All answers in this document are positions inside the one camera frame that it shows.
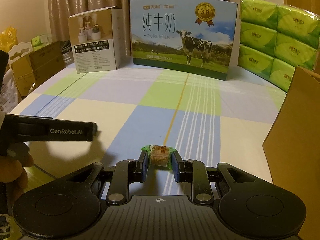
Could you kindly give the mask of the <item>person's left hand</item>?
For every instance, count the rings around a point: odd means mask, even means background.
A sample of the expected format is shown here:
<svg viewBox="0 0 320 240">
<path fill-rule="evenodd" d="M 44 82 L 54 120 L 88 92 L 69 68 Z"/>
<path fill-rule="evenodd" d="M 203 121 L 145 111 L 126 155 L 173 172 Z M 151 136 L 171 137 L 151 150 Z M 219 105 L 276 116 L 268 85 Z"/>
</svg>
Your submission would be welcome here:
<svg viewBox="0 0 320 240">
<path fill-rule="evenodd" d="M 1 141 L 1 209 L 13 204 L 28 186 L 25 167 L 32 167 L 34 160 L 24 142 L 10 144 Z"/>
</svg>

